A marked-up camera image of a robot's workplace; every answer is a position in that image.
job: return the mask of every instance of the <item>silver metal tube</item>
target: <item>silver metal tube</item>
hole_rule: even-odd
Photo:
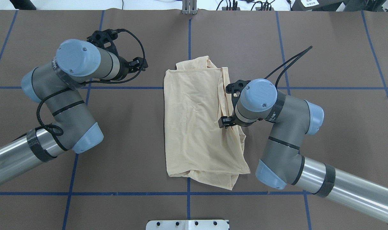
[[[41,146],[52,156],[63,153],[51,134],[45,129],[37,131]],[[26,136],[0,148],[0,185],[43,163],[29,148]]]
[[[328,199],[388,224],[388,188],[336,169]]]
[[[303,172],[295,186],[316,193],[321,188],[325,175],[326,166],[323,163],[305,157]]]

